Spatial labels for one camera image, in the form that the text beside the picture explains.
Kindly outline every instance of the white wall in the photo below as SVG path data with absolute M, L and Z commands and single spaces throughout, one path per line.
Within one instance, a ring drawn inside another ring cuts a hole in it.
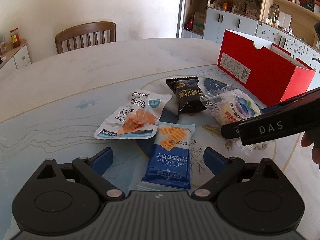
M 0 31 L 18 27 L 31 62 L 57 54 L 59 32 L 83 23 L 116 23 L 116 40 L 175 37 L 180 0 L 0 0 Z

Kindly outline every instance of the cabinet handle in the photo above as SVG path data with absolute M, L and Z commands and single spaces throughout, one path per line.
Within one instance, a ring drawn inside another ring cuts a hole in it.
M 287 41 L 287 38 L 284 38 L 284 42 L 283 42 L 282 48 L 284 48 L 286 41 Z

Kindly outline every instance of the white table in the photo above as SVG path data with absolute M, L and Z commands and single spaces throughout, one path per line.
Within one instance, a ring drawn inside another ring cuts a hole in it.
M 136 189 L 148 163 L 136 143 L 93 138 L 98 126 L 127 101 L 131 91 L 170 93 L 166 78 L 197 75 L 235 84 L 251 95 L 217 68 L 218 54 L 217 44 L 198 39 L 123 41 L 57 55 L 0 79 L 0 89 L 6 91 L 0 94 L 0 239 L 17 233 L 12 200 L 47 157 L 67 163 L 79 156 L 91 157 L 110 146 L 114 162 L 103 176 L 126 193 Z M 177 112 L 174 103 L 172 99 L 166 108 Z M 300 147 L 300 134 L 260 144 L 259 149 L 246 155 L 234 145 L 228 147 L 219 135 L 217 122 L 206 111 L 196 118 L 182 115 L 179 122 L 195 123 L 197 127 L 193 188 L 213 176 L 201 162 L 206 147 L 247 162 L 269 157 L 305 202 L 298 232 L 307 239 L 319 239 L 319 167 L 311 160 L 311 148 Z

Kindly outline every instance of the black snack package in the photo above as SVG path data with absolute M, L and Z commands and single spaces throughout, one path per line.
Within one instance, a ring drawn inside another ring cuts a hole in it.
M 197 77 L 167 79 L 167 86 L 176 94 L 178 115 L 206 110 L 200 101 L 203 93 L 198 87 L 198 82 Z

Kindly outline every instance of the barcode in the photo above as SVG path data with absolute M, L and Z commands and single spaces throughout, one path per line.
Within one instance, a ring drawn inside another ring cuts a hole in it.
M 242 79 L 243 81 L 246 80 L 248 73 L 249 73 L 249 71 L 247 71 L 246 69 L 243 70 L 242 76 L 241 76 L 241 79 Z

